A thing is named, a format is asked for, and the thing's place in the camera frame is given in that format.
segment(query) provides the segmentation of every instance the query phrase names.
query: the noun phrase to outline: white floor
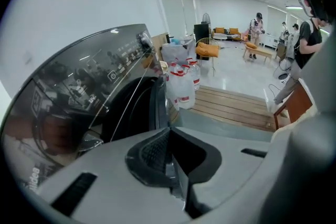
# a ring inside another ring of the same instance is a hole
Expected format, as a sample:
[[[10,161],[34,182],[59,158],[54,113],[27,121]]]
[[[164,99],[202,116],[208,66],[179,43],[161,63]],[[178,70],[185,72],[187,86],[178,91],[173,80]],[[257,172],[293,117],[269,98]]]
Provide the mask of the white floor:
[[[275,50],[265,47],[273,53],[271,63],[269,59],[257,55],[257,59],[250,59],[248,53],[245,58],[244,43],[235,41],[219,41],[221,47],[225,47],[219,51],[219,57],[214,58],[215,75],[211,68],[211,61],[202,61],[201,68],[201,85],[220,88],[228,91],[235,91],[260,98],[265,98],[264,91],[269,100],[274,99],[274,95],[268,88],[269,84],[274,84],[279,89],[284,87],[285,81],[275,79],[273,73],[279,66],[279,58],[275,60]],[[270,86],[275,95],[279,92],[273,86]]]

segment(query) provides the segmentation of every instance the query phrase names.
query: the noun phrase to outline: wooden bench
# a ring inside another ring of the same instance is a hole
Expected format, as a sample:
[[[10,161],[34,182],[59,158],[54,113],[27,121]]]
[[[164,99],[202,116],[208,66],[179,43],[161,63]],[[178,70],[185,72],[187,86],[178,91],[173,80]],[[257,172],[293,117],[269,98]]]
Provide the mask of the wooden bench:
[[[269,62],[271,62],[272,54],[270,54],[269,52],[263,51],[261,49],[252,49],[245,45],[245,52],[244,52],[243,58],[245,57],[246,51],[248,51],[250,54],[265,56],[264,64],[267,58],[269,58]]]

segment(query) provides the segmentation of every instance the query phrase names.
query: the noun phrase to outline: person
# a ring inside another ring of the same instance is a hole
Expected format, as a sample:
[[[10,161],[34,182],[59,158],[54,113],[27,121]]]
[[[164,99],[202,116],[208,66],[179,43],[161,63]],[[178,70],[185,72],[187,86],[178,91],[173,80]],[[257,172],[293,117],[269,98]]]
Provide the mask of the person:
[[[293,25],[293,33],[289,35],[286,49],[286,57],[294,60],[295,58],[295,50],[299,47],[299,25]]]
[[[303,22],[300,27],[299,47],[295,52],[295,60],[291,66],[290,77],[284,88],[278,93],[271,104],[271,112],[275,112],[278,105],[289,96],[296,88],[300,78],[301,69],[306,65],[313,54],[319,51],[322,47],[322,36],[320,27],[326,26],[327,22],[319,18],[311,18]]]
[[[281,30],[281,34],[279,37],[279,42],[282,44],[285,44],[285,37],[288,34],[288,28],[286,26],[286,22],[282,22],[282,30]]]
[[[265,33],[263,21],[262,21],[262,14],[260,12],[257,13],[255,19],[252,19],[248,29],[243,33],[243,35],[248,34],[248,41],[259,46],[259,35]]]

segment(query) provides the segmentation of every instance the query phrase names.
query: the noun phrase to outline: wooden platform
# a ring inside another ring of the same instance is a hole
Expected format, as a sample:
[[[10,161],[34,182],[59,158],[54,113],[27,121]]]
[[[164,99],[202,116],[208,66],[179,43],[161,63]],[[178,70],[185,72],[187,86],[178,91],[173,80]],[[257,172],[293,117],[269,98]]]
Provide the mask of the wooden platform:
[[[263,99],[201,86],[191,111],[230,124],[275,131],[273,115]]]

